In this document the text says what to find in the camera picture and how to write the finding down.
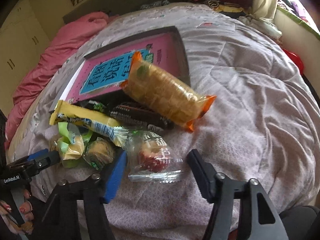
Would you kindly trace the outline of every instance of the snack package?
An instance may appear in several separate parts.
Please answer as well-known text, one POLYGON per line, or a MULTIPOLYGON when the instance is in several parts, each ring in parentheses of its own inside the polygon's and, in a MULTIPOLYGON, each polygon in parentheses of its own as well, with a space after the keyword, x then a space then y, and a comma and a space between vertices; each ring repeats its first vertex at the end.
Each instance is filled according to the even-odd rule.
POLYGON ((88 144, 92 131, 80 134, 79 128, 71 123, 60 122, 59 134, 50 141, 50 150, 57 150, 65 168, 78 166, 80 158, 88 144))
POLYGON ((137 102, 123 102, 115 106, 106 107, 95 100, 84 100, 81 107, 99 111, 127 125, 138 126, 143 130, 160 132, 173 129, 173 122, 160 114, 150 110, 137 102))
POLYGON ((137 131, 127 140, 131 181, 175 182, 181 180, 182 158, 163 138, 151 131, 137 131))
POLYGON ((142 59, 135 52, 123 91, 137 102, 193 131, 194 120, 201 118, 216 96, 201 96, 167 71, 142 59))
POLYGON ((101 171, 106 164, 113 162, 114 156, 115 147, 112 143, 98 137, 89 143, 83 158, 96 170, 101 171))
POLYGON ((63 121, 84 126, 96 133, 109 137, 116 146, 121 146, 114 135, 114 127, 120 126, 120 124, 117 120, 105 114, 59 100, 55 111, 50 117, 49 124, 54 125, 63 121))

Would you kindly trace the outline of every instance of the pink book cover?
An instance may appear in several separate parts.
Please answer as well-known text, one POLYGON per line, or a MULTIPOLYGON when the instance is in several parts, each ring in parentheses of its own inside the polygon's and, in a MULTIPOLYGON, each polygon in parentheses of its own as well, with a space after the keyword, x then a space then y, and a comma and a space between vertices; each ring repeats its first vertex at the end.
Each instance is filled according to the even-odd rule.
POLYGON ((170 74, 178 78, 180 75, 183 75, 179 66, 173 36, 170 33, 153 35, 147 38, 131 41, 102 52, 92 58, 85 59, 83 66, 65 100, 75 104, 78 101, 121 90, 120 84, 125 79, 117 79, 118 77, 115 77, 117 75, 116 73, 114 74, 115 76, 113 75, 111 77, 109 75, 111 71, 109 73, 104 66, 109 63, 107 66, 110 68, 110 64, 114 65, 116 61, 119 62, 119 59, 121 59, 123 67, 127 68, 127 71, 121 70, 121 73, 118 73, 118 76, 121 74, 122 76, 125 76, 125 72, 128 73, 130 67, 130 58, 128 57, 128 54, 130 52, 133 53, 136 50, 143 52, 143 54, 145 54, 144 57, 146 57, 146 55, 148 57, 148 59, 145 58, 146 60, 150 60, 170 74), (105 71, 104 75, 99 74, 102 68, 104 68, 105 71), (115 81, 104 87, 99 87, 99 82, 103 83, 107 81, 107 73, 109 78, 115 78, 114 80, 117 82, 115 81))

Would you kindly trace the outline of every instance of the bed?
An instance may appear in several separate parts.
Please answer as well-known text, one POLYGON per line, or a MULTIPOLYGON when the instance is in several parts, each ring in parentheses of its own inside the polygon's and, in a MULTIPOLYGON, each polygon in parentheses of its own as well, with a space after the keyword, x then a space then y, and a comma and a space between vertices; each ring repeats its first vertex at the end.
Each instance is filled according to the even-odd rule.
MULTIPOLYGON (((47 148, 58 133, 48 113, 69 71, 82 57, 113 41, 175 25, 185 45, 191 86, 218 97, 193 133, 175 128, 165 140, 185 156, 197 148, 215 169, 232 179, 257 178, 278 212, 307 204, 319 190, 320 111, 299 70, 271 39, 207 6, 175 3, 118 17, 85 43, 43 90, 24 117, 7 153, 14 161, 47 148)), ((58 164, 33 178, 34 196, 45 201, 57 182, 86 179, 85 163, 58 164)), ((201 238, 212 206, 192 174, 173 184, 132 183, 124 177, 105 206, 117 239, 201 238)), ((239 203, 233 209, 237 226, 239 203)), ((79 220, 85 227, 83 204, 79 220)))

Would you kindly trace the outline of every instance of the pink comforter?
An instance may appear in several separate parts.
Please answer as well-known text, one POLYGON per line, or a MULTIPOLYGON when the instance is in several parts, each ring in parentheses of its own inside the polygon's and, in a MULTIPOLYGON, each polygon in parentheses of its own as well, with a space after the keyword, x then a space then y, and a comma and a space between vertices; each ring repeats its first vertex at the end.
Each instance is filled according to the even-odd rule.
POLYGON ((114 17, 94 12, 63 26, 40 57, 39 64, 22 80, 13 94, 13 109, 5 127, 6 149, 24 115, 62 64, 114 17))

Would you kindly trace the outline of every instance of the yellow snack wrapper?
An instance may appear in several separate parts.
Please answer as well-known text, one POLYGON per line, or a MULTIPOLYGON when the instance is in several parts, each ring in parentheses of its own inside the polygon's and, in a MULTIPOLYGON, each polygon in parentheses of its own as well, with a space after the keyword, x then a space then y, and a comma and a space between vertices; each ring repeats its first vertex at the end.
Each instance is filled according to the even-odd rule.
POLYGON ((189 131, 216 98, 199 95, 167 71, 143 60, 139 51, 133 54, 129 78, 121 86, 135 101, 189 131))
POLYGON ((54 125, 64 121, 84 126, 96 133, 107 136, 116 146, 121 147, 121 143, 114 133, 114 127, 120 126, 120 123, 116 119, 100 112, 74 106, 63 100, 59 100, 56 110, 51 115, 49 124, 54 125))

